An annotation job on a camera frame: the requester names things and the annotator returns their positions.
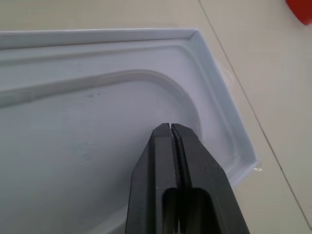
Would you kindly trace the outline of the red object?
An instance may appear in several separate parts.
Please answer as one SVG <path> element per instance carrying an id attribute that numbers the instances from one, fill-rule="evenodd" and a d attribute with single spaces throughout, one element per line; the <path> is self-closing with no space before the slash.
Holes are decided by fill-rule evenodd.
<path id="1" fill-rule="evenodd" d="M 286 3 L 302 24 L 312 24 L 312 0 L 286 0 Z"/>

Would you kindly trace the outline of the white phone box base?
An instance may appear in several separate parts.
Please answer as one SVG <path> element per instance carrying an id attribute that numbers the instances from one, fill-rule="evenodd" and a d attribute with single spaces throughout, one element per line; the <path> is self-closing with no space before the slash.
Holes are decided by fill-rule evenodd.
<path id="1" fill-rule="evenodd" d="M 0 234 L 126 234 L 163 123 L 192 129 L 232 189 L 257 164 L 199 30 L 0 31 Z M 175 165 L 181 234 L 176 141 Z"/>

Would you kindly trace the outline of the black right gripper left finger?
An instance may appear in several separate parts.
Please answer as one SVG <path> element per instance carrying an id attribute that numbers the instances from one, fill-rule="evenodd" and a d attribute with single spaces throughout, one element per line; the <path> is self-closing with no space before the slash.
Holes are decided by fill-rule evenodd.
<path id="1" fill-rule="evenodd" d="M 176 234 L 178 170 L 175 140 L 168 123 L 156 127 L 131 178 L 126 234 Z"/>

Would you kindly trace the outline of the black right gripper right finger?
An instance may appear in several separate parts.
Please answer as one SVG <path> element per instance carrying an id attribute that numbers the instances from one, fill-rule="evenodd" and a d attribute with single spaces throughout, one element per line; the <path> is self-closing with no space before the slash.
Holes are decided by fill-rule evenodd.
<path id="1" fill-rule="evenodd" d="M 228 178 L 195 132 L 172 124 L 181 179 L 181 234 L 250 234 Z"/>

